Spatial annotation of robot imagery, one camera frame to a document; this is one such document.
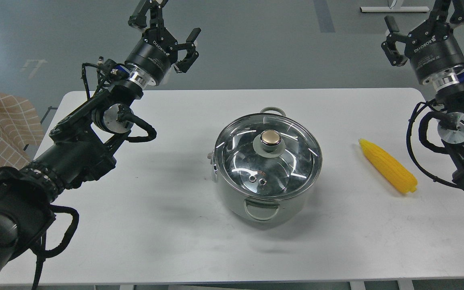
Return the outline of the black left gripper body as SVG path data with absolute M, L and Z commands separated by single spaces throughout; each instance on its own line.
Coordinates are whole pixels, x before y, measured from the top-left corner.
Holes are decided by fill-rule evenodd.
M 178 60 L 178 53 L 170 50 L 177 42 L 166 28 L 148 28 L 125 60 L 125 65 L 140 68 L 151 77 L 148 84 L 158 86 Z

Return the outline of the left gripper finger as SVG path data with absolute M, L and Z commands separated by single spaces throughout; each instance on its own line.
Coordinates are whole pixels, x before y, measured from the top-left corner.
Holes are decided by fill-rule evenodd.
M 128 25 L 139 31 L 164 27 L 163 8 L 168 0 L 141 0 L 129 17 Z
M 171 51 L 186 51 L 186 56 L 182 60 L 178 60 L 174 64 L 176 73 L 186 73 L 191 68 L 192 64 L 198 59 L 199 53 L 196 50 L 197 45 L 195 41 L 201 32 L 201 28 L 193 28 L 191 33 L 188 35 L 186 42 L 183 44 L 174 44 L 171 46 Z

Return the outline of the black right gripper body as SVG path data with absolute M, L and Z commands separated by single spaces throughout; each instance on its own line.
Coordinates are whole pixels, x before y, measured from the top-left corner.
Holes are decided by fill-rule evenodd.
M 436 23 L 433 28 L 428 28 L 427 22 L 421 23 L 408 33 L 404 54 L 422 85 L 433 74 L 464 69 L 464 55 L 447 23 Z

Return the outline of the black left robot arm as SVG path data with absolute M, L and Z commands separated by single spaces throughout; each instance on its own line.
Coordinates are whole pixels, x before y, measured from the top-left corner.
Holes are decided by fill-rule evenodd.
M 131 104 L 147 86 L 158 86 L 174 68 L 186 73 L 197 60 L 193 28 L 179 43 L 166 29 L 166 0 L 142 0 L 130 16 L 141 38 L 123 64 L 99 59 L 82 64 L 87 100 L 50 131 L 53 145 L 22 169 L 0 168 L 0 272 L 27 250 L 36 255 L 32 289 L 46 259 L 62 253 L 79 225 L 79 213 L 54 205 L 64 191 L 99 180 L 116 167 L 115 152 L 129 143 L 147 143 L 156 130 L 136 116 Z

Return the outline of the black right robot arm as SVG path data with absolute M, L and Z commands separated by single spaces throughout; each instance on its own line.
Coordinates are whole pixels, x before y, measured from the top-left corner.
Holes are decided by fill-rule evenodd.
M 418 82 L 432 84 L 436 95 L 417 105 L 409 119 L 406 147 L 415 165 L 411 147 L 412 127 L 425 107 L 431 110 L 420 120 L 418 139 L 427 149 L 449 155 L 456 171 L 448 182 L 418 169 L 434 182 L 464 191 L 464 55 L 454 29 L 464 25 L 464 0 L 437 0 L 429 17 L 407 34 L 400 33 L 393 16 L 387 15 L 388 35 L 381 44 L 390 64 L 410 62 Z

